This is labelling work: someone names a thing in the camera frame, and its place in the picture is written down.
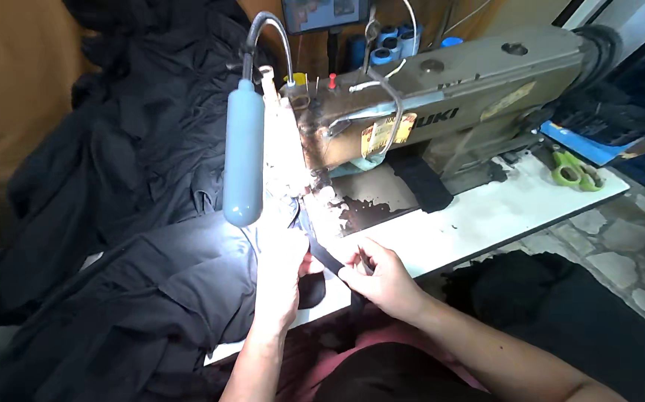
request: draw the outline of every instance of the flexible gooseneck lamp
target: flexible gooseneck lamp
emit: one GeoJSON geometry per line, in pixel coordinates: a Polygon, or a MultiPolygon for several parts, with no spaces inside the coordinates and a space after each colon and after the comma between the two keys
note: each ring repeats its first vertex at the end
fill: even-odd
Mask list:
{"type": "Polygon", "coordinates": [[[253,19],[243,50],[243,77],[228,95],[226,155],[223,172],[223,215],[238,227],[254,223],[263,211],[263,97],[253,86],[253,54],[261,29],[273,25],[282,39],[288,62],[288,86],[292,78],[291,45],[280,20],[269,12],[253,19]]]}

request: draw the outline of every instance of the right hand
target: right hand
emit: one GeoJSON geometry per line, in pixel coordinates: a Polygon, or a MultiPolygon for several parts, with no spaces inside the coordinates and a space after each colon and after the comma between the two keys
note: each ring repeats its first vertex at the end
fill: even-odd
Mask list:
{"type": "Polygon", "coordinates": [[[370,257],[370,268],[375,272],[367,275],[355,269],[360,261],[360,253],[355,249],[345,267],[340,269],[340,279],[398,320],[409,323],[420,315],[430,296],[417,286],[397,253],[369,238],[362,239],[359,246],[370,257]]]}

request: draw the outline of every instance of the forearm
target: forearm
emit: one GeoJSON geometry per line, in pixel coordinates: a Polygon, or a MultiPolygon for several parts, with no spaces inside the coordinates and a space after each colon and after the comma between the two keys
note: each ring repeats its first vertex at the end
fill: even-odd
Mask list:
{"type": "Polygon", "coordinates": [[[222,402],[273,401],[285,332],[272,334],[253,324],[220,398],[222,402]]]}
{"type": "Polygon", "coordinates": [[[505,401],[622,401],[613,391],[548,352],[428,297],[410,324],[450,351],[505,401]]]}

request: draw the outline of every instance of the left hand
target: left hand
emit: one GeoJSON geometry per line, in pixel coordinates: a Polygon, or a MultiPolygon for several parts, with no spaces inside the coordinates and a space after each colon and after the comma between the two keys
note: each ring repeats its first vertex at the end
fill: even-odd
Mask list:
{"type": "Polygon", "coordinates": [[[309,253],[310,244],[302,231],[286,229],[268,239],[258,262],[256,314],[249,336],[275,338],[295,320],[298,280],[324,267],[309,253]]]}

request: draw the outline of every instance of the red pin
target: red pin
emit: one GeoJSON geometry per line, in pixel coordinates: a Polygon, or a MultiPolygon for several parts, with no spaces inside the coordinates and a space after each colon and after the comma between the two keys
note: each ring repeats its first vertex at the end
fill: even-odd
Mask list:
{"type": "Polygon", "coordinates": [[[328,88],[335,89],[335,87],[337,86],[335,83],[336,77],[337,77],[337,74],[335,73],[330,74],[330,83],[327,85],[328,88]]]}

